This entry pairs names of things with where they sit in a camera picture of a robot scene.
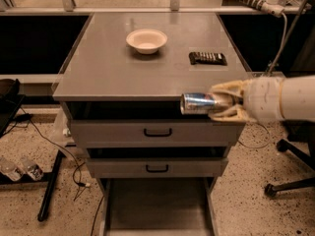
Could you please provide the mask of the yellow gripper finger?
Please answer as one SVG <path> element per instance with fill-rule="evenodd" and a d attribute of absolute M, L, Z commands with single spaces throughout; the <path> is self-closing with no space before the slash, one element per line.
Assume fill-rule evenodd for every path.
<path fill-rule="evenodd" d="M 209 89 L 209 93 L 215 96 L 220 96 L 222 98 L 231 99 L 243 98 L 245 90 L 251 83 L 252 83 L 251 80 L 245 81 L 238 80 L 217 84 L 211 86 L 211 88 Z"/>
<path fill-rule="evenodd" d="M 218 113 L 209 113 L 208 116 L 219 122 L 252 122 L 253 119 L 245 111 L 242 105 L 235 104 L 228 109 L 218 112 Z"/>

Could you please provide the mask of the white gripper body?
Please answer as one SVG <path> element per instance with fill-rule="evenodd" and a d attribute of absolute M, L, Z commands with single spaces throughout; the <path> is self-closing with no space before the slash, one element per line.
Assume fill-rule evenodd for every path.
<path fill-rule="evenodd" d="M 243 88 L 243 108 L 253 120 L 281 121 L 281 95 L 284 78 L 260 77 L 247 80 Z"/>

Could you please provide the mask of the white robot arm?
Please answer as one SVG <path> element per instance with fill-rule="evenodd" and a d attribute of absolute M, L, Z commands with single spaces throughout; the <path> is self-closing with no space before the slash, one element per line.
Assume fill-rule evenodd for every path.
<path fill-rule="evenodd" d="M 236 103 L 209 117 L 220 122 L 315 121 L 315 76 L 259 77 L 212 86 L 209 93 L 237 96 Z"/>

